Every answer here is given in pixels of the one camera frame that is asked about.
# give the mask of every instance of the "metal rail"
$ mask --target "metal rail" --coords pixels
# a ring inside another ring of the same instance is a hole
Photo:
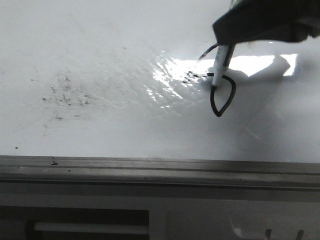
[[[320,189],[320,164],[154,158],[0,156],[0,181]]]

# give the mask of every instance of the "white surface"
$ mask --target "white surface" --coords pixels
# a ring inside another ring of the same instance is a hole
[[[216,51],[194,67],[228,8],[1,0],[0,154],[317,162],[319,39],[237,45],[221,118],[210,80],[183,83],[213,65]]]

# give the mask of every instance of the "black marks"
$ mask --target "black marks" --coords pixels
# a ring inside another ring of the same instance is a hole
[[[65,94],[65,93],[63,93],[62,96],[61,96],[61,98],[58,99],[58,101],[60,101],[60,102],[62,102],[62,103],[65,103],[65,104],[68,104],[68,105],[71,104],[71,103],[69,103],[70,100],[71,100],[71,98],[66,97],[66,94]]]
[[[267,229],[265,230],[265,233],[264,233],[264,240],[269,240],[270,237],[271,237],[271,232],[272,230],[271,229]]]
[[[183,83],[188,83],[191,80],[195,80],[197,78],[205,78],[205,75],[199,75],[199,74],[195,74],[192,71],[188,71],[185,73],[186,77],[184,77],[184,80],[182,81]]]
[[[85,106],[85,105],[90,104],[90,102],[89,102],[90,98],[91,97],[88,94],[85,94],[83,96],[78,96],[79,105],[80,106]]]
[[[304,233],[305,233],[304,230],[298,231],[298,234],[296,235],[296,239],[295,240],[302,240],[302,238],[304,236]]]
[[[44,130],[43,130],[43,136],[46,137],[47,136],[47,128],[48,128],[48,125],[47,124],[43,124],[43,127],[44,127]]]
[[[56,165],[58,165],[58,163],[55,160],[53,160],[51,165],[56,166]]]
[[[47,102],[47,103],[49,102],[49,103],[50,103],[52,97],[42,97],[41,99],[42,99],[42,101],[44,101],[44,102]]]

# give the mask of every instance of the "glossy white surface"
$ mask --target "glossy white surface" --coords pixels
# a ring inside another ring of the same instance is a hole
[[[217,118],[211,80],[183,80],[228,1],[0,6],[1,155],[318,162],[320,39],[237,45]]]

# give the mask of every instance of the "white panel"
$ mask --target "white panel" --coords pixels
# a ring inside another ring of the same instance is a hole
[[[183,83],[213,65],[215,51],[195,63],[228,8],[1,0],[0,154],[317,162],[319,39],[237,45],[221,118],[209,80]]]

